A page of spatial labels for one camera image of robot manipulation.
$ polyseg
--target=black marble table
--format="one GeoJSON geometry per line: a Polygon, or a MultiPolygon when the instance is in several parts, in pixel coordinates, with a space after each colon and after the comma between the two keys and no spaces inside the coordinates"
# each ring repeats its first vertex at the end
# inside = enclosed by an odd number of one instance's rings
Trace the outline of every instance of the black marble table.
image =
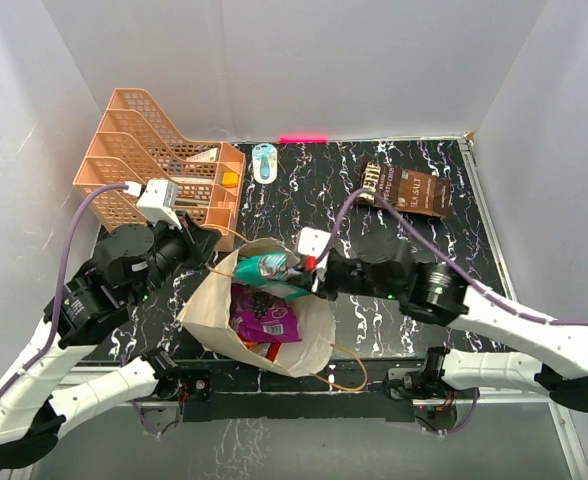
{"type": "MultiPolygon", "coordinates": [[[[346,197],[358,188],[363,160],[402,166],[447,177],[452,181],[452,206],[444,219],[408,215],[425,236],[438,244],[474,278],[503,293],[470,178],[456,140],[332,142],[284,144],[278,149],[278,176],[261,185],[251,174],[252,144],[241,144],[247,156],[237,230],[250,239],[275,236],[293,247],[305,226],[329,230],[346,197]]],[[[343,222],[336,248],[354,256],[363,248],[363,236],[394,235],[407,238],[397,222],[382,210],[359,207],[343,222]]],[[[418,260],[432,261],[433,254],[414,247],[418,260]]],[[[176,320],[206,272],[182,271],[152,301],[133,309],[132,321],[115,330],[84,365],[114,365],[121,355],[132,357],[160,346],[174,359],[211,359],[176,320]]],[[[428,347],[446,345],[467,351],[496,351],[502,346],[465,332],[415,322],[398,311],[394,301],[341,295],[332,304],[336,343],[363,358],[420,357],[428,347]]],[[[335,352],[336,358],[346,358],[335,352]]]]}

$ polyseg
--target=teal snack bag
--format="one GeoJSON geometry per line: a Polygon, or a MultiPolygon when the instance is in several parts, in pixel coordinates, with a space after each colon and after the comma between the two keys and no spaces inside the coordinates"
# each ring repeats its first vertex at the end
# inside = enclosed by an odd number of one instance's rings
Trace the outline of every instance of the teal snack bag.
{"type": "Polygon", "coordinates": [[[285,300],[293,300],[310,294],[303,288],[285,282],[294,275],[299,275],[299,272],[287,266],[285,252],[266,253],[246,258],[238,262],[234,271],[234,277],[239,282],[285,300]]]}

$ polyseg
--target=orange crate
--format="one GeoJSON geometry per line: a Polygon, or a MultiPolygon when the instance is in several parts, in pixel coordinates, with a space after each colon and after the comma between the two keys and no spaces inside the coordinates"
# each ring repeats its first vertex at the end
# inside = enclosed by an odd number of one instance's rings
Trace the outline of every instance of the orange crate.
{"type": "MultiPolygon", "coordinates": [[[[245,155],[229,143],[188,140],[145,90],[116,89],[74,185],[86,197],[109,183],[182,177],[175,182],[179,185],[175,210],[187,211],[198,224],[224,227],[219,229],[223,237],[217,250],[231,251],[234,236],[225,228],[236,229],[244,173],[245,155]],[[190,157],[212,148],[218,149],[216,161],[190,161],[190,157]],[[239,175],[235,188],[220,185],[225,172],[239,175]],[[213,182],[202,184],[199,179],[213,182]]],[[[101,195],[92,209],[110,231],[125,223],[145,223],[135,198],[120,192],[101,195]]]]}

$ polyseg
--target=purple snack bag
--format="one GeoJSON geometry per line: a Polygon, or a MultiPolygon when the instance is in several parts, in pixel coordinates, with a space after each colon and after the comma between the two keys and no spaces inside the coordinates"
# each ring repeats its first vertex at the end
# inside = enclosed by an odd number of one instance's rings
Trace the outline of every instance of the purple snack bag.
{"type": "Polygon", "coordinates": [[[231,287],[230,326],[246,342],[300,342],[298,319],[282,298],[239,285],[231,287]]]}

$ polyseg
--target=paper bag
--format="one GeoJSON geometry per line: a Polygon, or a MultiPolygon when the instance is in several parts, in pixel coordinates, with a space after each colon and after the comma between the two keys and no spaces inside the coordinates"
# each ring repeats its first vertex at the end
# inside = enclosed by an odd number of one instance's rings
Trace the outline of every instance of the paper bag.
{"type": "MultiPolygon", "coordinates": [[[[263,238],[235,250],[216,269],[233,273],[239,255],[251,257],[272,252],[286,252],[288,257],[296,260],[296,256],[277,240],[263,238]]],[[[298,318],[301,341],[282,344],[276,359],[271,362],[248,350],[230,327],[231,284],[231,278],[211,272],[178,315],[181,324],[203,347],[239,362],[290,377],[303,377],[325,367],[336,333],[334,316],[327,300],[307,295],[288,301],[298,318]]]]}

